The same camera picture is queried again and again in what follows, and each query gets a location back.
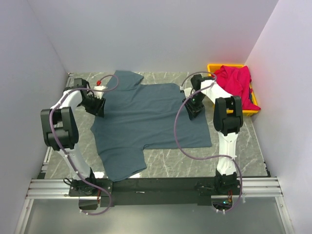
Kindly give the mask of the blue-grey t-shirt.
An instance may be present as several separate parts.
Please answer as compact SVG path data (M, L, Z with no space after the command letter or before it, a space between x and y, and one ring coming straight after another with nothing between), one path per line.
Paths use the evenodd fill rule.
M212 145L205 113L189 119L178 85L143 85L142 80L142 75L116 71L107 83L104 117L95 118L91 127L97 153L111 181L145 170L144 149Z

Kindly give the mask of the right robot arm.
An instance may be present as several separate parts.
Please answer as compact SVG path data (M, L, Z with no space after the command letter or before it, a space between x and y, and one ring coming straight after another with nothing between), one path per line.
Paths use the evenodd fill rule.
M216 82L215 74L208 74L207 77L200 72L189 75L187 78L191 81L191 88L185 88L182 84L180 90L185 94L183 104L190 120L204 109L205 97L214 104L213 124L218 132L221 155L216 167L214 190L224 195L239 186L234 159L238 134L243 125L242 101L239 96L233 96L221 88Z

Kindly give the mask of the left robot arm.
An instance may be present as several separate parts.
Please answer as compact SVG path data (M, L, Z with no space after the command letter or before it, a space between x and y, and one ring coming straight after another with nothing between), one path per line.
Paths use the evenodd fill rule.
M85 111L96 117L104 117L107 87L98 81L91 89L88 81L74 79L74 85L63 90L60 100L49 109L40 113L44 142L57 151L66 162L71 172L71 179L63 181L73 191L94 195L98 189L91 167L84 160L78 147L79 132L74 118L74 110L82 106Z

